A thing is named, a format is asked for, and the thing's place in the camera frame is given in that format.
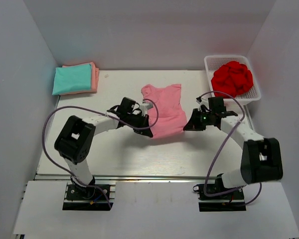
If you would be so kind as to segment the pink t shirt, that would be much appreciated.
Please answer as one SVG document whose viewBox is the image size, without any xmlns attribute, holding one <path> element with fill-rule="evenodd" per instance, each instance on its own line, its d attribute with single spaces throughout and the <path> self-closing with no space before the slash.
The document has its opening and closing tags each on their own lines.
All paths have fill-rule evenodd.
<svg viewBox="0 0 299 239">
<path fill-rule="evenodd" d="M 153 139 L 165 138 L 183 132 L 187 123 L 185 111 L 180 104 L 181 84 L 172 84 L 165 88 L 146 85 L 141 89 L 143 98 L 152 100 L 157 109 L 148 110 L 149 124 Z"/>
</svg>

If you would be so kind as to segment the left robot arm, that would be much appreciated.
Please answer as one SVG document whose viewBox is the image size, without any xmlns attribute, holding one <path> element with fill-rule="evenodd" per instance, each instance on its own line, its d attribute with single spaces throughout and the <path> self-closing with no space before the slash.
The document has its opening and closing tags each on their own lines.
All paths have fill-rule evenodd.
<svg viewBox="0 0 299 239">
<path fill-rule="evenodd" d="M 95 194 L 95 182 L 86 158 L 93 138 L 124 126 L 130 127 L 136 134 L 152 138 L 151 128 L 155 126 L 158 118 L 150 123 L 148 113 L 150 109 L 155 109 L 158 117 L 158 107 L 150 99 L 144 99 L 139 104 L 124 97 L 119 105 L 111 107 L 105 113 L 77 106 L 74 108 L 95 113 L 96 116 L 85 119 L 70 116 L 58 135 L 54 148 L 68 164 L 71 180 L 79 186 L 78 193 L 89 199 Z"/>
</svg>

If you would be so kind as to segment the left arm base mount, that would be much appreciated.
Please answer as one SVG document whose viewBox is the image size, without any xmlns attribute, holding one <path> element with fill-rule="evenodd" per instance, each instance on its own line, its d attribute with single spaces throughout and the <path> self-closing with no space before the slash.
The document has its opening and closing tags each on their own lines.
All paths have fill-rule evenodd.
<svg viewBox="0 0 299 239">
<path fill-rule="evenodd" d="M 63 211 L 110 211 L 104 194 L 96 188 L 79 189 L 68 183 L 63 200 Z"/>
</svg>

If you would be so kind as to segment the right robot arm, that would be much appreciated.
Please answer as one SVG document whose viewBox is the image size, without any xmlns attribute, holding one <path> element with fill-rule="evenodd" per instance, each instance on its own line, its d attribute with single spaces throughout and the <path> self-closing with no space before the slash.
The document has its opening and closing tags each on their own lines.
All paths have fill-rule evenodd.
<svg viewBox="0 0 299 239">
<path fill-rule="evenodd" d="M 211 192 L 206 180 L 203 193 L 206 197 L 228 198 L 234 191 L 247 185 L 281 180 L 283 166 L 280 143 L 275 138 L 265 138 L 245 125 L 244 115 L 228 111 L 222 97 L 204 100 L 198 97 L 199 107 L 193 109 L 184 131 L 204 131 L 214 126 L 226 133 L 226 141 L 233 139 L 242 149 L 240 167 L 219 174 Z"/>
</svg>

